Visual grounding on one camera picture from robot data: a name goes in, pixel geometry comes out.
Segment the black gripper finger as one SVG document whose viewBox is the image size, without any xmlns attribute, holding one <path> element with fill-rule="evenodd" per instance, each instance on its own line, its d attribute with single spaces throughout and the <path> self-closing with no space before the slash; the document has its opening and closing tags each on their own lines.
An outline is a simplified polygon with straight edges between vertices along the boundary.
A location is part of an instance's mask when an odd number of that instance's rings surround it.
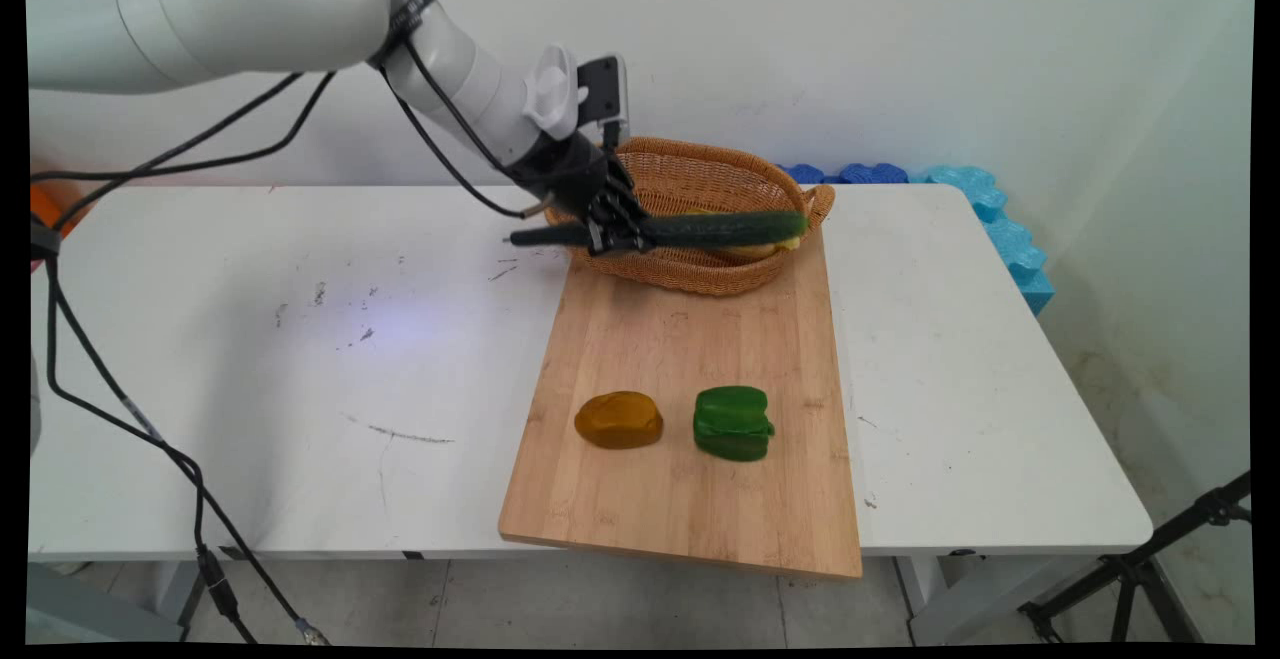
<svg viewBox="0 0 1280 659">
<path fill-rule="evenodd" d="M 645 229 L 649 212 L 626 182 L 612 182 L 612 238 L 614 250 L 655 250 L 655 239 Z"/>
<path fill-rule="evenodd" d="M 588 253 L 609 255 L 634 248 L 634 216 L 628 200 L 621 195 L 598 195 L 590 203 L 584 225 Z"/>
</svg>

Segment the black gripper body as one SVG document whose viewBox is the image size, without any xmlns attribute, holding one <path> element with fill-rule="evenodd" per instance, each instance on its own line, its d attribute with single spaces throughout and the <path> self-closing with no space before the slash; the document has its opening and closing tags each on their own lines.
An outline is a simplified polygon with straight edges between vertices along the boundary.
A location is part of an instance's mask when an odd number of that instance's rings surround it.
<svg viewBox="0 0 1280 659">
<path fill-rule="evenodd" d="M 616 154 L 623 136 L 625 131 L 607 127 L 599 147 L 581 132 L 566 139 L 539 132 L 534 145 L 504 171 L 535 197 L 550 195 L 552 207 L 585 220 L 598 195 L 612 195 L 612 182 L 626 182 L 634 193 L 634 180 Z"/>
</svg>

